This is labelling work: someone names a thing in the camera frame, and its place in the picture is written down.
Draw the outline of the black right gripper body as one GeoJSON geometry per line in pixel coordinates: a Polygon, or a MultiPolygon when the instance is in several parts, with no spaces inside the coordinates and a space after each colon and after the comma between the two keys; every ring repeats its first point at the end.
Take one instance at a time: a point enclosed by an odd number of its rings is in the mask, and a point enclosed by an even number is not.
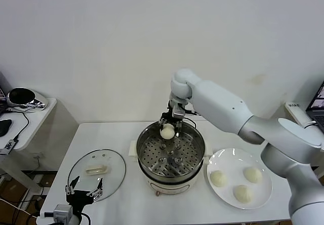
{"type": "Polygon", "coordinates": [[[171,124],[173,127],[175,127],[176,122],[182,122],[183,120],[182,113],[173,113],[172,111],[162,113],[161,117],[167,119],[166,124],[171,124]]]}

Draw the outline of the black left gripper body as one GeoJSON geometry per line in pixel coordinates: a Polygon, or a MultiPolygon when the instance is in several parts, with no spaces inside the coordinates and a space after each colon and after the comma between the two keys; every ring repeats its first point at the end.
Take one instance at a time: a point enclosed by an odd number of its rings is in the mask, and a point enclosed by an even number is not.
{"type": "Polygon", "coordinates": [[[66,201],[71,206],[86,206],[94,203],[94,198],[90,196],[90,191],[75,190],[66,194],[66,201]]]}

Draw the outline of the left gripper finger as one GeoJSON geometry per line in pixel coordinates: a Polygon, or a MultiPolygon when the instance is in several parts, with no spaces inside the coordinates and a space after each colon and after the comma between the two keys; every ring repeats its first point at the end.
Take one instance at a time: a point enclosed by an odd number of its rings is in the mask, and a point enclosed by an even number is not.
{"type": "Polygon", "coordinates": [[[99,179],[96,189],[88,192],[89,197],[93,197],[94,201],[97,201],[103,194],[103,178],[99,179]]]}
{"type": "Polygon", "coordinates": [[[79,176],[77,176],[70,183],[68,183],[65,186],[65,193],[67,193],[67,194],[73,194],[74,193],[74,188],[75,188],[76,184],[78,183],[78,181],[79,181],[79,176]]]}

